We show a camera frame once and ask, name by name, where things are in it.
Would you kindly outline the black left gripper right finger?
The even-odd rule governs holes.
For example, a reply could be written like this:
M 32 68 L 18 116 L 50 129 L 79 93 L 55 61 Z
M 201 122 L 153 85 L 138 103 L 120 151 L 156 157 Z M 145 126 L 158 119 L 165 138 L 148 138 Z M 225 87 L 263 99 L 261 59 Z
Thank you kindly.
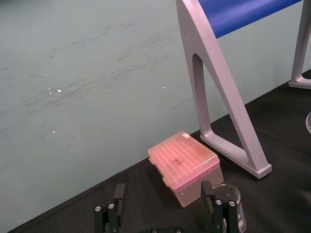
M 234 200 L 225 202 L 216 198 L 209 181 L 201 182 L 201 197 L 207 216 L 208 233 L 237 232 L 237 203 Z

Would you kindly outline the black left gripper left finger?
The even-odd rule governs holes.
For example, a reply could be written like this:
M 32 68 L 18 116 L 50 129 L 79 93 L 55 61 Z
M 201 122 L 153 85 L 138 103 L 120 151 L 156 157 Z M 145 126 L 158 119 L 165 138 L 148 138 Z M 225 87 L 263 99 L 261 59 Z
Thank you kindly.
M 95 233 L 119 233 L 121 216 L 124 212 L 126 184 L 116 186 L 113 200 L 106 206 L 97 205 L 93 208 Z

